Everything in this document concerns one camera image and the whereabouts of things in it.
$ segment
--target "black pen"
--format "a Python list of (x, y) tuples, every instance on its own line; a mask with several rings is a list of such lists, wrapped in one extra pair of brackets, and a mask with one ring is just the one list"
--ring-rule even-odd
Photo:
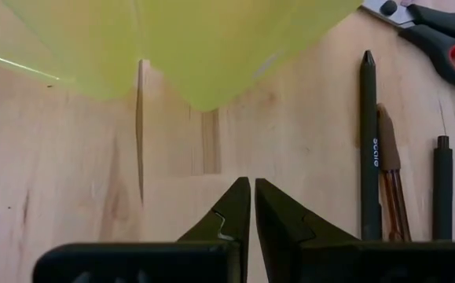
[(377, 138), (376, 62), (365, 51), (360, 68), (361, 239), (382, 240), (379, 204), (379, 140)]
[(453, 150), (438, 137), (433, 152), (433, 240), (453, 239)]

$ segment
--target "wooden table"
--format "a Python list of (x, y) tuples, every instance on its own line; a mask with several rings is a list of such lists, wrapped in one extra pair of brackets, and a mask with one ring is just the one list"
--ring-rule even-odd
[[(455, 1), (418, 3), (455, 11)], [(0, 68), (0, 282), (29, 281), (35, 260), (63, 243), (174, 241), (241, 175), (268, 178), (358, 236), (366, 49), (396, 128), (413, 238), (429, 240), (441, 134), (450, 136), (455, 168), (455, 88), (393, 28), (357, 12), (214, 112), (192, 110), (144, 62), (143, 205), (135, 95), (95, 101)], [(250, 250), (249, 281), (266, 281), (254, 222)]]

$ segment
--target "translucent yellow plastic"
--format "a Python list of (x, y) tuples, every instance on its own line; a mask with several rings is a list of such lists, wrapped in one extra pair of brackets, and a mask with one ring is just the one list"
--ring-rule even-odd
[(0, 0), (0, 63), (95, 97), (150, 60), (212, 110), (315, 42), (361, 0)]

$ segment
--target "pen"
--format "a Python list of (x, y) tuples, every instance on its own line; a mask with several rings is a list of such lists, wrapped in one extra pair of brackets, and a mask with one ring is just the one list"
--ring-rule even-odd
[(390, 241), (411, 241), (409, 220), (405, 209), (402, 179), (402, 163), (398, 155), (394, 127), (386, 108), (379, 104), (380, 169), (386, 189), (387, 207), (390, 215)]
[(361, 239), (364, 241), (382, 240), (376, 88), (376, 63), (367, 50), (360, 67)]
[(433, 152), (433, 240), (453, 239), (453, 150), (438, 137)]

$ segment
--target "black scissors handle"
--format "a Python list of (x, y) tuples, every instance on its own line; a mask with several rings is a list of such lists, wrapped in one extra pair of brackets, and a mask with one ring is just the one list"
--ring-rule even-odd
[(410, 5), (407, 10), (414, 24), (424, 24), (455, 38), (455, 13), (445, 13), (419, 5)]
[(430, 57), (437, 73), (455, 86), (455, 38), (424, 24), (406, 28), (400, 32), (400, 36), (423, 50)]

